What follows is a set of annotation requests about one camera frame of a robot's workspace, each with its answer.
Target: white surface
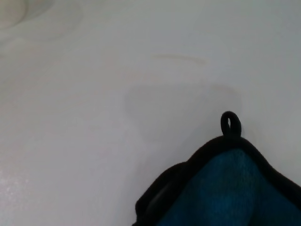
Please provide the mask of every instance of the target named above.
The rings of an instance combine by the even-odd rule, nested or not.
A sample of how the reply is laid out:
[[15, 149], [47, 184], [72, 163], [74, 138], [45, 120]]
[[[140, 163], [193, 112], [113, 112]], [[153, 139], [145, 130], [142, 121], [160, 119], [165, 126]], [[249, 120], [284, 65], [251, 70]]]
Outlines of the white surface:
[[24, 0], [0, 0], [0, 29], [18, 23], [25, 15]]
[[0, 33], [0, 225], [125, 226], [238, 114], [301, 185], [299, 0], [31, 0]]

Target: black fabric edge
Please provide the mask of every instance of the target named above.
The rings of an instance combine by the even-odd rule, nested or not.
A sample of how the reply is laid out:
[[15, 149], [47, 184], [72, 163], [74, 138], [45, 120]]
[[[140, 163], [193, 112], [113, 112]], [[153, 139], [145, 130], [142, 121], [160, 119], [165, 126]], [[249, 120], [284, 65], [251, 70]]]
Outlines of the black fabric edge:
[[215, 156], [234, 148], [243, 150], [255, 162], [261, 174], [301, 211], [301, 187], [277, 172], [249, 141], [240, 136], [226, 135], [207, 142], [188, 161], [182, 163], [181, 171], [164, 195], [132, 226], [154, 226], [158, 223], [197, 172]]

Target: black loop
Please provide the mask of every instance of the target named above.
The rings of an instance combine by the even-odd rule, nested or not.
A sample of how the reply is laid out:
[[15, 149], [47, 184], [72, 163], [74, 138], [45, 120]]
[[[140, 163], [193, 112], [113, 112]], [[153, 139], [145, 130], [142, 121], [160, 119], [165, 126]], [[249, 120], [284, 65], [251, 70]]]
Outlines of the black loop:
[[241, 136], [241, 123], [236, 114], [233, 112], [225, 112], [222, 114], [221, 127], [223, 135], [237, 135]]

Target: blue oven mitt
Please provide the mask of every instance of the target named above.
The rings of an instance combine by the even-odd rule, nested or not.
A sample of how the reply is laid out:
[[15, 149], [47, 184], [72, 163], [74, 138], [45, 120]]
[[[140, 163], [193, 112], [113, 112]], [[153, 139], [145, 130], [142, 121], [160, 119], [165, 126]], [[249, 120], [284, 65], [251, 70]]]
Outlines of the blue oven mitt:
[[223, 136], [155, 180], [133, 226], [301, 226], [301, 187], [241, 137], [234, 113], [221, 126]]

